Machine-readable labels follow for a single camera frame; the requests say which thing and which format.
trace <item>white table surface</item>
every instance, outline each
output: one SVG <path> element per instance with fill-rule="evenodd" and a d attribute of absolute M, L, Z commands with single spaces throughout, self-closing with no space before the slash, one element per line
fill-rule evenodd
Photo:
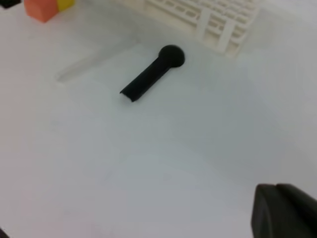
<path fill-rule="evenodd" d="M 58 72 L 116 39 L 83 11 L 47 24 L 22 5 L 0 12 L 0 227 L 11 237 L 245 238 L 258 183 L 317 197 L 313 28 L 263 10 L 236 59 L 161 32 L 61 87 Z M 136 103 L 119 95 L 171 42 L 185 65 Z"/>

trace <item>toy block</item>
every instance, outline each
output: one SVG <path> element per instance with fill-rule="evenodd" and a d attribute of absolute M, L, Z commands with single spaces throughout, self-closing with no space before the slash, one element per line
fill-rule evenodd
<path fill-rule="evenodd" d="M 26 13 L 41 22 L 47 22 L 58 14 L 56 0 L 25 0 Z"/>
<path fill-rule="evenodd" d="M 10 8 L 21 3 L 21 0 L 0 0 L 0 5 L 3 8 Z"/>
<path fill-rule="evenodd" d="M 57 0 L 59 11 L 64 11 L 75 4 L 75 0 Z"/>

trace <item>black object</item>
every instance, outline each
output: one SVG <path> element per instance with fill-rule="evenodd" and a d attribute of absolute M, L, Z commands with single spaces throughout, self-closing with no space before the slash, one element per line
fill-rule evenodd
<path fill-rule="evenodd" d="M 0 5 L 3 8 L 10 8 L 21 3 L 21 0 L 0 0 Z"/>
<path fill-rule="evenodd" d="M 158 58 L 120 93 L 135 102 L 170 68 L 180 67 L 184 62 L 185 54 L 181 48 L 174 45 L 165 46 L 159 52 Z"/>
<path fill-rule="evenodd" d="M 9 238 L 3 230 L 0 229 L 0 238 Z"/>
<path fill-rule="evenodd" d="M 317 238 L 317 201 L 290 184 L 259 184 L 251 225 L 254 238 Z"/>

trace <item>yellow block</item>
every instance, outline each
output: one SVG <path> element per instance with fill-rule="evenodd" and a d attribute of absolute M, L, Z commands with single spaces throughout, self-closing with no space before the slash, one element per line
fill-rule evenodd
<path fill-rule="evenodd" d="M 64 11 L 75 4 L 75 0 L 57 0 L 58 10 Z"/>

